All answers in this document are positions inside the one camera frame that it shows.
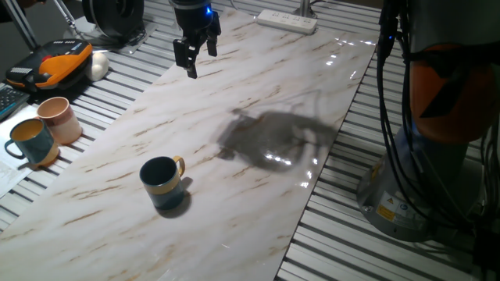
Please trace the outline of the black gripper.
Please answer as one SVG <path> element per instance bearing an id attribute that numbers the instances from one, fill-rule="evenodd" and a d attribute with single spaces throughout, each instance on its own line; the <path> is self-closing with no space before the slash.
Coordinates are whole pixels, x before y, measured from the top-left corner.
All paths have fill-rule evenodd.
<path id="1" fill-rule="evenodd" d="M 171 0 L 170 4 L 184 36 L 173 41 L 176 64 L 187 72 L 188 77 L 196 79 L 197 52 L 196 49 L 190 49 L 187 38 L 190 40 L 207 38 L 208 54 L 217 57 L 216 45 L 221 35 L 219 17 L 214 15 L 210 0 Z"/>

